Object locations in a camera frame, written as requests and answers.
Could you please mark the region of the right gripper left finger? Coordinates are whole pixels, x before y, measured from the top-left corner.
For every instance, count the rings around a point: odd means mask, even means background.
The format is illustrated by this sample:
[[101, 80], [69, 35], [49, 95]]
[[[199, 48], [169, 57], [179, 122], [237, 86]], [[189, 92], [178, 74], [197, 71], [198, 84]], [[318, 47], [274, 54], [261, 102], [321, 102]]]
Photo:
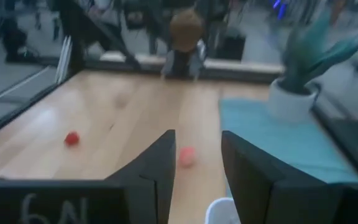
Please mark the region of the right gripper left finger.
[[104, 180], [123, 190], [119, 224], [168, 224], [176, 171], [175, 130], [165, 131], [147, 149]]

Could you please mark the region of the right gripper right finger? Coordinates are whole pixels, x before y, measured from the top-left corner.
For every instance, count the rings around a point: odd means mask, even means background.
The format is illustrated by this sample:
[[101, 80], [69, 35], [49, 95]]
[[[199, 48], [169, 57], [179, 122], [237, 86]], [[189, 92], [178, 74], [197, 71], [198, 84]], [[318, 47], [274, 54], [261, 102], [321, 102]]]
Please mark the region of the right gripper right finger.
[[327, 184], [231, 131], [222, 157], [242, 224], [358, 224], [358, 183]]

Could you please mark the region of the pink toy peach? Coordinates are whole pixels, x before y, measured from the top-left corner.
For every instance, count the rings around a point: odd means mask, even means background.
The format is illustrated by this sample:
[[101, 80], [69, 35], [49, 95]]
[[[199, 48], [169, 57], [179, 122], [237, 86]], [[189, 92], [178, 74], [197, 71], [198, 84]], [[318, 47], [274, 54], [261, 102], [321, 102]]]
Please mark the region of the pink toy peach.
[[183, 147], [180, 149], [178, 162], [183, 168], [190, 168], [196, 161], [196, 152], [194, 147]]

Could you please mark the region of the brown toy kiwi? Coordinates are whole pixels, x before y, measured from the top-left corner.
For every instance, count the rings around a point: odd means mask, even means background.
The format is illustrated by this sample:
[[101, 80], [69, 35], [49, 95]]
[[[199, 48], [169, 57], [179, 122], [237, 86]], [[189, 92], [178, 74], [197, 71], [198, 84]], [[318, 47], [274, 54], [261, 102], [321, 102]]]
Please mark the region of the brown toy kiwi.
[[191, 52], [203, 33], [203, 20], [193, 8], [180, 11], [170, 21], [170, 37], [174, 50]]

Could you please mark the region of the light blue cloth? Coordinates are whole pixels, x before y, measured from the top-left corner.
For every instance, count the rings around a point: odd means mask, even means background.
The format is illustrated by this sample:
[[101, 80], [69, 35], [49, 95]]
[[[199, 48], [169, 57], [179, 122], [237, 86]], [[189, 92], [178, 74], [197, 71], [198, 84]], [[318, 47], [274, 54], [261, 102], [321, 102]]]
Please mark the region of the light blue cloth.
[[358, 173], [309, 118], [288, 123], [270, 116], [265, 103], [240, 98], [219, 103], [221, 127], [323, 182], [358, 183]]

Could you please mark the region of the white perforated plastic basket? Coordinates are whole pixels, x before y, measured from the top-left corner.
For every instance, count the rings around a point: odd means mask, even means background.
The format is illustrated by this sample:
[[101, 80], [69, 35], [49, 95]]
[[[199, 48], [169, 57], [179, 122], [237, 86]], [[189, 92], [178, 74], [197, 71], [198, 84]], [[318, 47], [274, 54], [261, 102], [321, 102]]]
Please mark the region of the white perforated plastic basket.
[[234, 199], [223, 197], [214, 200], [206, 210], [204, 224], [241, 224]]

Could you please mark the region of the red toy raspberry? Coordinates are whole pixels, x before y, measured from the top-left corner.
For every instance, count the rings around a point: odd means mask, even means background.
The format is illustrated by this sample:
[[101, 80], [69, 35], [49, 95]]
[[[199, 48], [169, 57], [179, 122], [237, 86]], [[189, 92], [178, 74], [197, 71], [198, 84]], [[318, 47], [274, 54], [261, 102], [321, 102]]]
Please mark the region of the red toy raspberry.
[[76, 131], [69, 132], [64, 139], [64, 143], [68, 147], [77, 145], [79, 141], [80, 141], [80, 136]]

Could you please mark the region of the plant in white pot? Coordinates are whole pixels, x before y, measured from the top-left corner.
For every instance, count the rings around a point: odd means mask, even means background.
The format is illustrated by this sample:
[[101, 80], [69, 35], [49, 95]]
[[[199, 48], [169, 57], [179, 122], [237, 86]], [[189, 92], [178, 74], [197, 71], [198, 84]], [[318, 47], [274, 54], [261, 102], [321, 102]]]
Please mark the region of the plant in white pot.
[[310, 81], [358, 51], [358, 34], [326, 48], [330, 22], [331, 11], [325, 10], [308, 27], [294, 25], [285, 45], [280, 46], [284, 70], [270, 84], [267, 102], [273, 117], [289, 122], [307, 118], [320, 93]]

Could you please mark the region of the black box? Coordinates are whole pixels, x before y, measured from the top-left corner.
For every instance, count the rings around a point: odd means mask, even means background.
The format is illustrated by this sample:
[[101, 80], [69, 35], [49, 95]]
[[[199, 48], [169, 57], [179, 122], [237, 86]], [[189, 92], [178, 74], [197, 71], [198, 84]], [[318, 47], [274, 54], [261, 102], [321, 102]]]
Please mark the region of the black box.
[[246, 36], [242, 34], [226, 33], [220, 48], [218, 48], [218, 58], [225, 60], [242, 60]]

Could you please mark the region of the computer tower blue lights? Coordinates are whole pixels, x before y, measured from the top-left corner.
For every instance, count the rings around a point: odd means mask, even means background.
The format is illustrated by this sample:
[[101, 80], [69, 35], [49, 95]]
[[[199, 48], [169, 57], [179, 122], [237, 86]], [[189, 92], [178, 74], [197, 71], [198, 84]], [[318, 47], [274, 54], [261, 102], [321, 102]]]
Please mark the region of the computer tower blue lights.
[[278, 20], [285, 17], [289, 0], [269, 0], [271, 4], [272, 14]]

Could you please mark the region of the black aluminium table frame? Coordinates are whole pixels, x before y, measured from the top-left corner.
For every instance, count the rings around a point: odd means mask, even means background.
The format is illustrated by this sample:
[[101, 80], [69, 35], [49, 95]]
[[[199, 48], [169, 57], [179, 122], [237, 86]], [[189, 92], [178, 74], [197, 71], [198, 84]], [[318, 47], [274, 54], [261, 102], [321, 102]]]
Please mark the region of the black aluminium table frame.
[[[223, 181], [219, 103], [240, 98], [267, 107], [279, 67], [210, 60], [198, 81], [156, 75], [83, 71], [0, 130], [0, 177], [102, 179], [124, 167], [165, 131], [193, 146], [196, 161], [178, 167], [180, 185], [220, 187]], [[339, 127], [315, 110], [312, 118], [358, 173], [351, 120]], [[68, 147], [69, 132], [80, 136]]]

